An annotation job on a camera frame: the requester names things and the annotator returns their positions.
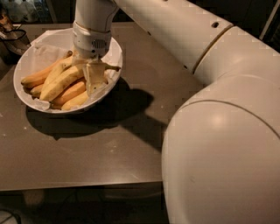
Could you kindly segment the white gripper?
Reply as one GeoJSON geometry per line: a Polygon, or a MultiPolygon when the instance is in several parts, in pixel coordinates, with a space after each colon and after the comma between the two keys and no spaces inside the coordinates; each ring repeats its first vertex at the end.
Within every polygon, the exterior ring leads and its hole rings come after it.
{"type": "MultiPolygon", "coordinates": [[[[86,64],[85,58],[102,58],[110,47],[111,31],[93,31],[73,23],[73,45],[77,52],[73,53],[72,65],[86,64]]],[[[107,83],[105,64],[101,61],[92,61],[83,67],[86,79],[87,94],[91,95],[96,89],[107,83]]]]}

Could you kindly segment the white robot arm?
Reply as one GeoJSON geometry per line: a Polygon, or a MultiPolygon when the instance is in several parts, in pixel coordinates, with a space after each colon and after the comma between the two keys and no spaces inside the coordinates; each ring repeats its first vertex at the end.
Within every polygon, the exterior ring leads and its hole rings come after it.
{"type": "Polygon", "coordinates": [[[81,55],[108,51],[117,11],[204,84],[164,135],[170,224],[280,224],[280,54],[189,0],[76,0],[81,55]]]}

